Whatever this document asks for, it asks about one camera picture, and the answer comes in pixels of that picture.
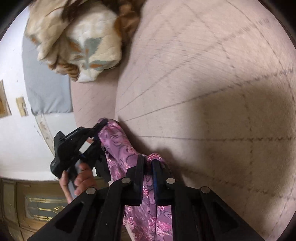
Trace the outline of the person's left hand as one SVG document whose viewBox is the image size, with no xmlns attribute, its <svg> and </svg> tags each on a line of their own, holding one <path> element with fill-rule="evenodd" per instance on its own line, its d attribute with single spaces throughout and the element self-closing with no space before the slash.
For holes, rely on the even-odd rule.
<svg viewBox="0 0 296 241">
<path fill-rule="evenodd" d="M 91 188 L 91 187 L 97 188 L 97 185 L 90 167 L 86 163 L 81 163 L 79 168 L 81 172 L 78 174 L 78 176 L 74 181 L 74 184 L 77 187 L 76 190 L 74 191 L 74 194 L 77 196 L 83 193 L 84 191 L 86 191 L 88 188 Z M 70 203 L 73 201 L 73 198 L 69 191 L 68 183 L 69 183 L 68 174 L 66 171 L 63 171 L 62 176 L 59 179 L 59 184 L 64 192 L 67 202 Z"/>
</svg>

